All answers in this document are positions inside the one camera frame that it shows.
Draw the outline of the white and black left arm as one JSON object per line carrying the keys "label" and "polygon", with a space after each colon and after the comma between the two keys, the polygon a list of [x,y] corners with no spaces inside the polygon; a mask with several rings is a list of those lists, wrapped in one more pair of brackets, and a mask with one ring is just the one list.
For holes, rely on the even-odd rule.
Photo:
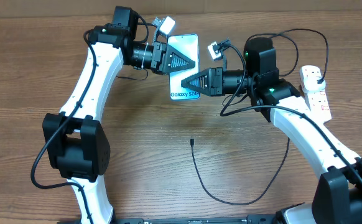
{"label": "white and black left arm", "polygon": [[52,168],[73,189],[81,211],[80,223],[114,223],[104,173],[109,166],[110,145],[101,121],[111,87],[125,66],[169,77],[170,97],[186,100],[184,77],[199,67],[196,34],[173,34],[171,17],[154,19],[154,32],[136,40],[137,28],[150,28],[129,7],[118,6],[110,23],[87,30],[86,62],[78,82],[57,114],[45,116],[42,129]]}

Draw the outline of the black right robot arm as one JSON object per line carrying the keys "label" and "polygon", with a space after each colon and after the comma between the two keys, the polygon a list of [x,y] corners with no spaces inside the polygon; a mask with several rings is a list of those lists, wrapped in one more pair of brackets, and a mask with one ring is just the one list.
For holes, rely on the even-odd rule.
{"label": "black right robot arm", "polygon": [[247,40],[239,56],[242,70],[208,68],[181,85],[207,96],[247,94],[251,109],[296,145],[318,178],[311,203],[249,215],[248,223],[362,223],[362,157],[342,144],[309,110],[300,91],[280,77],[271,39]]}

